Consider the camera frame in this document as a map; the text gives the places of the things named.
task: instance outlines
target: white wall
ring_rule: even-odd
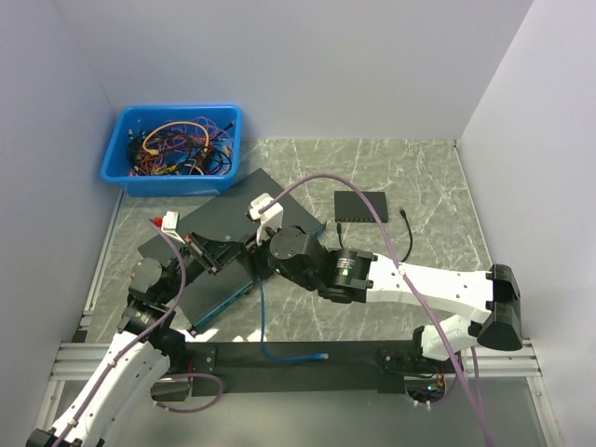
[[[535,0],[461,157],[568,445],[596,442],[596,2]]]
[[[0,1],[0,61],[0,444],[23,446],[115,202],[115,114],[51,2]]]
[[[532,0],[54,0],[111,102],[252,137],[460,137]]]

